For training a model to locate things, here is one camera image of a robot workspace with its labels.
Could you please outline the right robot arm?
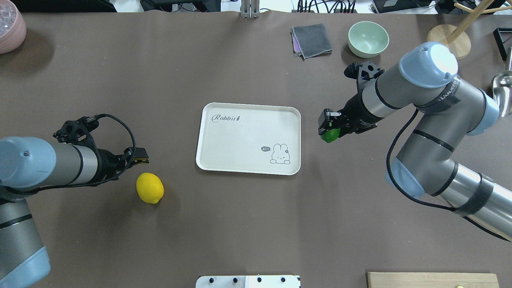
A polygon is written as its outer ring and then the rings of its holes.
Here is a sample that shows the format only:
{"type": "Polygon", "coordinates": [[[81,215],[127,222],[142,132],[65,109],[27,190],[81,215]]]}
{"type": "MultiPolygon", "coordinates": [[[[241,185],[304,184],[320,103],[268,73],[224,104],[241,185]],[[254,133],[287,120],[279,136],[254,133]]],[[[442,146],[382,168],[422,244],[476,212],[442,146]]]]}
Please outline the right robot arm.
{"type": "Polygon", "coordinates": [[[344,108],[322,111],[318,135],[325,142],[374,129],[412,104],[413,115],[386,155],[389,182],[413,202],[452,212],[511,241],[511,191],[452,159],[463,137],[485,132],[502,109],[458,76],[458,62],[446,46],[425,42],[388,70],[354,62],[344,75],[356,81],[357,93],[344,108]]]}

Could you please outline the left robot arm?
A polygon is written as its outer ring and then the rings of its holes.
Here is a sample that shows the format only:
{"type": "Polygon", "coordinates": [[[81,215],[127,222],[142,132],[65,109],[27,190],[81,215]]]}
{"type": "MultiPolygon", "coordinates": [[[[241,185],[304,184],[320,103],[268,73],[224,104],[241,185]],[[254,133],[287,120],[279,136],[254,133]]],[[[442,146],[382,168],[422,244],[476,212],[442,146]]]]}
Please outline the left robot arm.
{"type": "Polygon", "coordinates": [[[144,148],[121,155],[99,149],[91,136],[7,137],[1,152],[1,286],[27,288],[50,273],[50,261],[27,198],[54,188],[98,186],[134,165],[148,163],[144,148]]]}

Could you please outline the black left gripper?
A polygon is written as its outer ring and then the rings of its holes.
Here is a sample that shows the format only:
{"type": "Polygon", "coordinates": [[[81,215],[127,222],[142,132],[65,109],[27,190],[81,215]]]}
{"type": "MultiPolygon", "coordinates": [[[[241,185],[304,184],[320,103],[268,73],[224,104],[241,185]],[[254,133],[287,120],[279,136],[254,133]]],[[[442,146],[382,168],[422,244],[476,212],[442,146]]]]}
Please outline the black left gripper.
{"type": "Polygon", "coordinates": [[[127,167],[127,164],[148,164],[149,156],[144,148],[128,147],[121,155],[114,155],[108,150],[97,149],[98,168],[94,182],[109,179],[127,167]]]}

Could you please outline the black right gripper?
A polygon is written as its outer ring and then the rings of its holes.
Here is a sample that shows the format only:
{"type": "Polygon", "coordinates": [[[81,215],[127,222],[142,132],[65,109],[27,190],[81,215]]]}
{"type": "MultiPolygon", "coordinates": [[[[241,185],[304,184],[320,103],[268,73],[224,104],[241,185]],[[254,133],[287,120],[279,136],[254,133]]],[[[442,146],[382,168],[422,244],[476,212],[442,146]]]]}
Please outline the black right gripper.
{"type": "Polygon", "coordinates": [[[339,111],[324,109],[318,118],[318,135],[323,135],[331,129],[340,129],[340,134],[360,134],[376,127],[378,117],[368,111],[363,103],[362,96],[355,95],[350,98],[344,108],[339,111]],[[338,120],[342,116],[342,126],[338,127],[338,120]]]}

